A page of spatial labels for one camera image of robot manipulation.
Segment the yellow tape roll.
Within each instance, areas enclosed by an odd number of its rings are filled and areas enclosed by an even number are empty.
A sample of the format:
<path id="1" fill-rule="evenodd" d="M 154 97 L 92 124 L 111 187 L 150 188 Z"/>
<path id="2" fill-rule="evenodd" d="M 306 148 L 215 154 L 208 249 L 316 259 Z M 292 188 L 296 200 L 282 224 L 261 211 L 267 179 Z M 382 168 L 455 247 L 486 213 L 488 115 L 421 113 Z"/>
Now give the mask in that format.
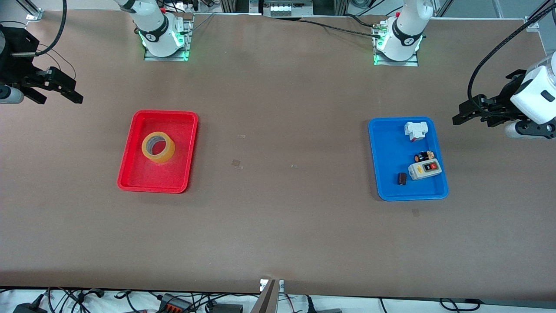
<path id="1" fill-rule="evenodd" d="M 159 142 L 163 142 L 165 146 L 161 151 L 155 153 L 155 145 Z M 168 162 L 175 154 L 175 142 L 166 133 L 160 131 L 149 133 L 143 139 L 141 148 L 143 155 L 157 164 Z"/>

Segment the white circuit breaker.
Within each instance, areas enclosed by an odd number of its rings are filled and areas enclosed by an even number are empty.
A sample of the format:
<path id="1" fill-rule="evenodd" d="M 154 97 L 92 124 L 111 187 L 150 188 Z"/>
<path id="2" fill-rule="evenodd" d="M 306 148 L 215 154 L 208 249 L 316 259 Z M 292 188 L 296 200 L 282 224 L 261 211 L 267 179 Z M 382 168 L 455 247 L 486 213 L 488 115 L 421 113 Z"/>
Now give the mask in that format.
<path id="1" fill-rule="evenodd" d="M 411 142 L 423 140 L 428 133 L 428 124 L 425 121 L 407 122 L 404 125 L 404 133 Z"/>

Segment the blue plastic tray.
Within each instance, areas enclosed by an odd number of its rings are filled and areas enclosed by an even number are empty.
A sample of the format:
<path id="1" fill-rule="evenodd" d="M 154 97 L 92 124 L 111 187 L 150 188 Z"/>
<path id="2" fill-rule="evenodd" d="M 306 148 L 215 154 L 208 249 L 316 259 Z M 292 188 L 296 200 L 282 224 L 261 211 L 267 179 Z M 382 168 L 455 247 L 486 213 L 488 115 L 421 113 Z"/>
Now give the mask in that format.
<path id="1" fill-rule="evenodd" d="M 404 133 L 407 122 L 428 124 L 423 140 L 411 142 Z M 379 196 L 385 201 L 440 200 L 447 198 L 449 187 L 444 170 L 436 127 L 429 117 L 380 117 L 368 123 L 370 147 Z M 412 180 L 409 165 L 415 163 L 414 155 L 421 151 L 433 151 L 443 172 L 423 180 Z M 407 184 L 399 186 L 397 175 L 407 173 Z"/>

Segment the red plastic tray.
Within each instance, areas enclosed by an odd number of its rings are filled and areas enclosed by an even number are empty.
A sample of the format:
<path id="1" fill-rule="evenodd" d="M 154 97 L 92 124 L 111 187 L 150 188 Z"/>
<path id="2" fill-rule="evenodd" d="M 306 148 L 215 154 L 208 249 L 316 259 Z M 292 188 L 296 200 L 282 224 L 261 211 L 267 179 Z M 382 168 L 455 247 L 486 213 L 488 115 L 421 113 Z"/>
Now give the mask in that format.
<path id="1" fill-rule="evenodd" d="M 191 111 L 139 110 L 133 115 L 117 185 L 124 191 L 182 193 L 189 183 L 199 117 Z M 142 153 L 142 141 L 152 132 L 164 132 L 175 142 L 168 162 L 151 162 Z M 159 142 L 158 153 L 165 144 Z"/>

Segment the black power adapter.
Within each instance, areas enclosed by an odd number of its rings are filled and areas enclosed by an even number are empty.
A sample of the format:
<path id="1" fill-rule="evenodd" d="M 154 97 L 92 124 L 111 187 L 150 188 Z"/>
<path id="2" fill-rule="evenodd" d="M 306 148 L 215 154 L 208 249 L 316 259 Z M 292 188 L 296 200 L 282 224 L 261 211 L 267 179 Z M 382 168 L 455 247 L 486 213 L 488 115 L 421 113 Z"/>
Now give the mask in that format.
<path id="1" fill-rule="evenodd" d="M 45 309 L 31 303 L 20 303 L 16 305 L 13 313 L 48 313 Z"/>

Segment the grey socket strip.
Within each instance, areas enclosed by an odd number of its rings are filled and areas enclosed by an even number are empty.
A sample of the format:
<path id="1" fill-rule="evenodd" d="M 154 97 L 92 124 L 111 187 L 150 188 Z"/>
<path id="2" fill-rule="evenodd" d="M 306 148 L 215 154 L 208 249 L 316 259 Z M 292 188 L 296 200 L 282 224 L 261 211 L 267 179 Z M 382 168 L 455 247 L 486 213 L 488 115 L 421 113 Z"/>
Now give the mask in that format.
<path id="1" fill-rule="evenodd" d="M 263 0 L 262 14 L 272 18 L 302 18 L 312 16 L 312 0 Z"/>

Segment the black orange power strip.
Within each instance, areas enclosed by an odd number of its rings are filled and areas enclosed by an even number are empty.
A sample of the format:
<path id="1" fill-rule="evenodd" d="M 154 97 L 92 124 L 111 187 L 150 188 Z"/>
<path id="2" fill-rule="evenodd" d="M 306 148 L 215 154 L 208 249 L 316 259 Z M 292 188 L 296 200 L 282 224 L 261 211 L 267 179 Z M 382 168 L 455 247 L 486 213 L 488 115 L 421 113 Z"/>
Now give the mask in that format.
<path id="1" fill-rule="evenodd" d="M 192 307 L 191 302 L 169 293 L 157 295 L 156 298 L 160 301 L 157 313 L 189 313 Z"/>

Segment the small metal edge plate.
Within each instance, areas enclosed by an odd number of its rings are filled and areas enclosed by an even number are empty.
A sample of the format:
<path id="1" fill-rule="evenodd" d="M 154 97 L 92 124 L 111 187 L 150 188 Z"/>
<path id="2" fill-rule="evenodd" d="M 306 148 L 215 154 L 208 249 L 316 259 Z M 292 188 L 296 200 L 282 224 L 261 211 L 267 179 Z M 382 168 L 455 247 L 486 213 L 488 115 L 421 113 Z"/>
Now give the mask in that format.
<path id="1" fill-rule="evenodd" d="M 266 288 L 266 285 L 268 283 L 270 283 L 271 280 L 275 280 L 275 279 L 260 279 L 260 293 L 262 293 L 264 291 L 264 289 Z M 280 293 L 285 293 L 285 285 L 284 285 L 284 280 L 277 280 L 278 281 L 278 285 L 279 285 L 279 292 Z"/>

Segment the grey push button switch box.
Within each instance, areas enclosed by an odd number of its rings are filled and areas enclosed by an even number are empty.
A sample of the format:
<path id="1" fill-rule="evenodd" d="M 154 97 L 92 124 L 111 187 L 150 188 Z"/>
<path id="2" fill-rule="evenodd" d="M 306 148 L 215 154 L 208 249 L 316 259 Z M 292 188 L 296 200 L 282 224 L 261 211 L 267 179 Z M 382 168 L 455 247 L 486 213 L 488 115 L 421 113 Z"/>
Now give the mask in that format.
<path id="1" fill-rule="evenodd" d="M 423 180 L 443 172 L 437 159 L 429 159 L 409 165 L 408 173 L 412 180 Z"/>

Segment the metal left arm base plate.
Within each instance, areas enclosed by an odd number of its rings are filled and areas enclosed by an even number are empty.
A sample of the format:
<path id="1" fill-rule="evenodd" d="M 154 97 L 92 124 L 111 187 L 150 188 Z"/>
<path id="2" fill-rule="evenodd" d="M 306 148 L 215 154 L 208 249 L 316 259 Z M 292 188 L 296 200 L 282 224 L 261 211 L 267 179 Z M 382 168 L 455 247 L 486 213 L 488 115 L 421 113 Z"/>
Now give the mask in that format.
<path id="1" fill-rule="evenodd" d="M 417 51 L 423 39 L 408 37 L 400 41 L 391 32 L 392 23 L 382 20 L 373 26 L 373 62 L 375 66 L 418 66 Z"/>

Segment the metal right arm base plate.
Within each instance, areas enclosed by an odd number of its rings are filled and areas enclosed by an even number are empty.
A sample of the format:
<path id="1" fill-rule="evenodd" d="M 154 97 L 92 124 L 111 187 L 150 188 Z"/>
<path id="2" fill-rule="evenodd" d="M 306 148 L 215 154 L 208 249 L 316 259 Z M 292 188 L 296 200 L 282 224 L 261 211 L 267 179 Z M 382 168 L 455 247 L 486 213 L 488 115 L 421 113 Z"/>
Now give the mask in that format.
<path id="1" fill-rule="evenodd" d="M 149 42 L 142 34 L 145 61 L 181 62 L 189 59 L 193 20 L 184 20 L 177 15 L 166 13 L 168 28 L 157 42 Z"/>

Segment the grey metal post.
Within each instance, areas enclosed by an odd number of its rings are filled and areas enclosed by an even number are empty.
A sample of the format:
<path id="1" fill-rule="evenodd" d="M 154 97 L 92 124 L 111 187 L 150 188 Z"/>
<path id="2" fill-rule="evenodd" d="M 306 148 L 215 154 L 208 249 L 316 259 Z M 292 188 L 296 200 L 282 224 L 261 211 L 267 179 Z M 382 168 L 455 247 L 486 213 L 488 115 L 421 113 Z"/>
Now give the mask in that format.
<path id="1" fill-rule="evenodd" d="M 260 293 L 250 313 L 277 313 L 278 298 L 280 296 L 277 280 L 271 280 Z"/>

